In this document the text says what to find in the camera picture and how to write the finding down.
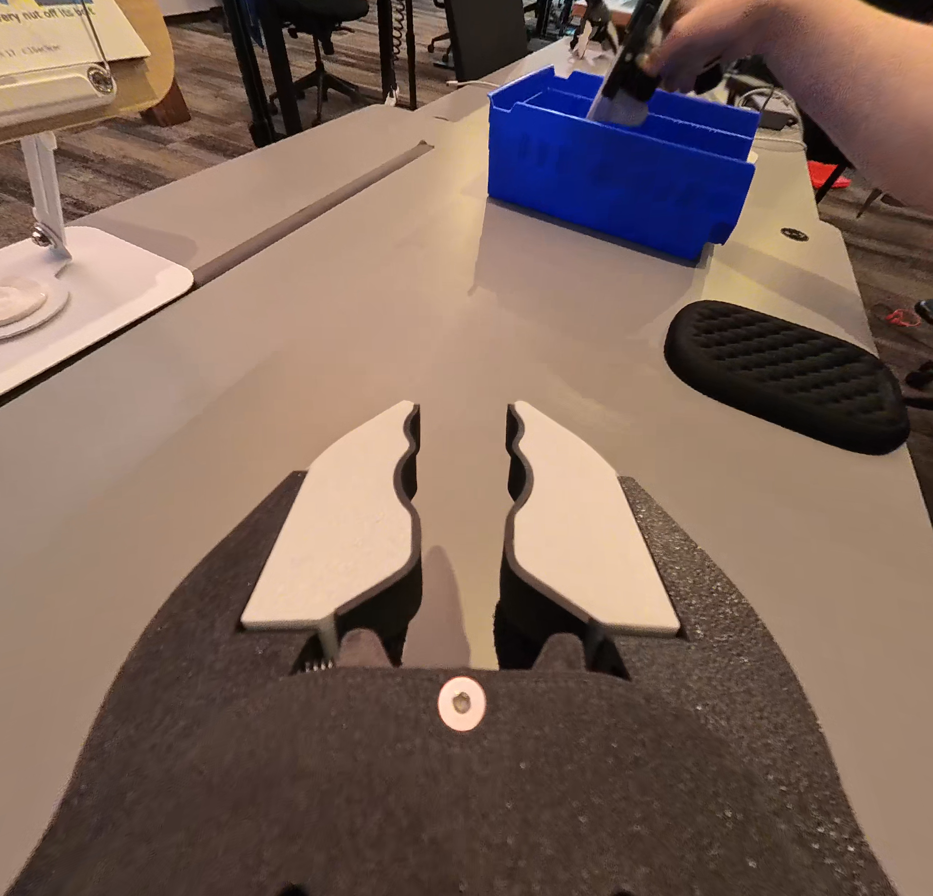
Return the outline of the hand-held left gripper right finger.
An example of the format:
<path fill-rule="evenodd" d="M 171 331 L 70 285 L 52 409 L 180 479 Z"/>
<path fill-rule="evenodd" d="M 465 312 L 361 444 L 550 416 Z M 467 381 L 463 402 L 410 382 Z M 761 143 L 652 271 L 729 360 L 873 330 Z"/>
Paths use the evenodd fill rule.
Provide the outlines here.
<path fill-rule="evenodd" d="M 503 612 L 534 639 L 557 630 L 674 638 L 674 609 L 621 480 L 530 403 L 507 406 Z"/>

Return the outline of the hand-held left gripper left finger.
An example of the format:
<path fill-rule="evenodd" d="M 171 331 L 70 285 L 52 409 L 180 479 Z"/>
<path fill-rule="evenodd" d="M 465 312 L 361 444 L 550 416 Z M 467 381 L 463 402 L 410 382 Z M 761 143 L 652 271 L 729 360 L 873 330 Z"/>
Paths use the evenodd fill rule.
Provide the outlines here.
<path fill-rule="evenodd" d="M 341 615 L 414 572 L 419 421 L 419 405 L 402 400 L 315 458 L 244 607 L 244 629 L 335 638 Z"/>

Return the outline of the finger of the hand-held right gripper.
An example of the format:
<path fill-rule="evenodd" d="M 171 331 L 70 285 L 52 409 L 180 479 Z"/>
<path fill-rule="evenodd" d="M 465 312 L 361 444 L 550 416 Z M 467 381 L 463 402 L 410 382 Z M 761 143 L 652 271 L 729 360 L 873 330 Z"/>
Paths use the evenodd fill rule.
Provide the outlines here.
<path fill-rule="evenodd" d="M 649 115 L 648 103 L 630 96 L 624 90 L 614 96 L 601 92 L 594 98 L 587 113 L 587 120 L 627 128 L 642 125 Z"/>

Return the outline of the blue plastic bin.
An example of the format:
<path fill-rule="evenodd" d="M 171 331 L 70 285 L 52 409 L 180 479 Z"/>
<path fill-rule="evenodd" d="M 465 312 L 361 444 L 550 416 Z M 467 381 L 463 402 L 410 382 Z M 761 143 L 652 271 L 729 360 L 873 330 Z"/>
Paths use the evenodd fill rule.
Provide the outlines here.
<path fill-rule="evenodd" d="M 489 94 L 489 196 L 681 260 L 725 244 L 760 115 L 659 90 L 640 125 L 592 121 L 601 81 L 546 67 Z"/>

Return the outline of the person's right forearm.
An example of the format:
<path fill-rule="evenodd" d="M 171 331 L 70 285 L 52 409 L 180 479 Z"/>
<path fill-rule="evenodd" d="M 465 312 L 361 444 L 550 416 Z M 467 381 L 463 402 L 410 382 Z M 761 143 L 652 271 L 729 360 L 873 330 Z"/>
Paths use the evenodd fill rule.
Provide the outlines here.
<path fill-rule="evenodd" d="M 761 56 L 869 181 L 931 212 L 932 0 L 774 2 Z"/>

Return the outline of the person's right hand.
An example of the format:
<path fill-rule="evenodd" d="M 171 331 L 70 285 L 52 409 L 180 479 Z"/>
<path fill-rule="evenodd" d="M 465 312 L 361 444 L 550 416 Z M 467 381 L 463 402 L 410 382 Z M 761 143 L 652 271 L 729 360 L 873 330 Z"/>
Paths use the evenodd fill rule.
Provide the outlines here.
<path fill-rule="evenodd" d="M 641 67 L 668 91 L 687 93 L 714 66 L 763 55 L 780 0 L 674 0 L 662 41 Z"/>

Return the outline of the small black tripod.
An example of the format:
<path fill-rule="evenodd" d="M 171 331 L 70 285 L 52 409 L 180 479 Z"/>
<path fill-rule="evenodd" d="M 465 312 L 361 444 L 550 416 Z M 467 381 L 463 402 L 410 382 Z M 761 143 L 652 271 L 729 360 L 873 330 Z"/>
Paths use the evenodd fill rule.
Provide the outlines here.
<path fill-rule="evenodd" d="M 570 51 L 578 60 L 587 55 L 618 54 L 620 33 L 613 20 L 608 0 L 583 0 L 585 9 L 580 24 L 570 41 Z"/>

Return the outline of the dark divider panel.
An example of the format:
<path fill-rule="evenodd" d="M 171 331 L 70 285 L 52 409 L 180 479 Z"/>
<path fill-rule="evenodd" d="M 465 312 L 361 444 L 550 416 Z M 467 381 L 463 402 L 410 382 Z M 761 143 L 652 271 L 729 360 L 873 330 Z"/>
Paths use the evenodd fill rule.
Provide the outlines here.
<path fill-rule="evenodd" d="M 529 53 L 522 0 L 444 0 L 456 79 L 479 81 Z"/>

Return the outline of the black mesh wrist rest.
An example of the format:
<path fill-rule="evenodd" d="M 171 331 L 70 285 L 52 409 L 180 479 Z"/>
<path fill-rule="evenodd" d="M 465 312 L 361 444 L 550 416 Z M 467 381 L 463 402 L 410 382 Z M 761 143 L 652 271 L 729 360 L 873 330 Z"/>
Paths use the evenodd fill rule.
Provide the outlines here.
<path fill-rule="evenodd" d="M 883 456 L 911 432 L 900 384 L 877 357 L 786 319 L 694 302 L 671 320 L 663 354 L 706 397 L 832 447 Z"/>

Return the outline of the black office chair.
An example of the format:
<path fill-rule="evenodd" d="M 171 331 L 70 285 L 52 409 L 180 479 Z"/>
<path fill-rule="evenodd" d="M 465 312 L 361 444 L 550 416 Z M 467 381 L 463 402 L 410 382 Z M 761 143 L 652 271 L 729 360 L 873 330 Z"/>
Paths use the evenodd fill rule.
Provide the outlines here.
<path fill-rule="evenodd" d="M 362 20 L 369 14 L 367 0 L 275 0 L 276 10 L 292 38 L 308 35 L 314 50 L 314 70 L 293 82 L 298 99 L 304 99 L 310 89 L 316 93 L 315 115 L 312 127 L 323 121 L 323 105 L 328 92 L 334 90 L 352 102 L 360 98 L 358 86 L 350 84 L 328 72 L 324 55 L 333 55 L 332 36 L 345 30 L 345 26 Z"/>

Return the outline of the white stand base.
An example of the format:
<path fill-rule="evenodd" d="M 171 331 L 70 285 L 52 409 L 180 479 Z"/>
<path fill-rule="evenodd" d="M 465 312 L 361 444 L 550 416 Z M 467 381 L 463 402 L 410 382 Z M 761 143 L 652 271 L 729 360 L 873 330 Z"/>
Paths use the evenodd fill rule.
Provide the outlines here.
<path fill-rule="evenodd" d="M 29 239 L 1 250 L 1 393 L 33 381 L 194 286 L 193 273 L 90 226 L 67 227 L 51 132 L 20 141 Z"/>

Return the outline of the black tripod stand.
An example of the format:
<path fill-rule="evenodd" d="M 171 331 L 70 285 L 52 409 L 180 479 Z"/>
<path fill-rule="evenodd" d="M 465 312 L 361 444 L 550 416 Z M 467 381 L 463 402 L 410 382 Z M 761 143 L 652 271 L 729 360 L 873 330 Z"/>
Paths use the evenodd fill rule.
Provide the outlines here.
<path fill-rule="evenodd" d="M 263 84 L 250 27 L 250 10 L 244 0 L 221 0 L 221 4 L 250 110 L 249 130 L 254 144 L 261 148 L 300 134 L 303 127 L 286 52 L 283 22 L 276 0 L 253 0 L 252 11 L 259 24 L 264 50 L 273 75 L 278 114 L 283 125 L 282 132 L 278 131 L 274 123 L 270 98 Z"/>

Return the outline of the wooden board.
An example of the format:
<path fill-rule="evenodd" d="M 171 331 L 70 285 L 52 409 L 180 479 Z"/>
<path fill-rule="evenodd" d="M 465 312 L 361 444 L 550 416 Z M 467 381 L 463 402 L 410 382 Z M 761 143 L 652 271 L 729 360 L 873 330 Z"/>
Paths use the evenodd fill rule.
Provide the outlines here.
<path fill-rule="evenodd" d="M 156 0 L 114 1 L 149 50 L 147 58 L 120 61 L 113 65 L 117 86 L 115 100 L 108 105 L 84 111 L 72 111 L 2 128 L 3 144 L 35 133 L 77 130 L 102 121 L 142 113 L 159 105 L 169 94 L 175 79 L 173 46 Z"/>

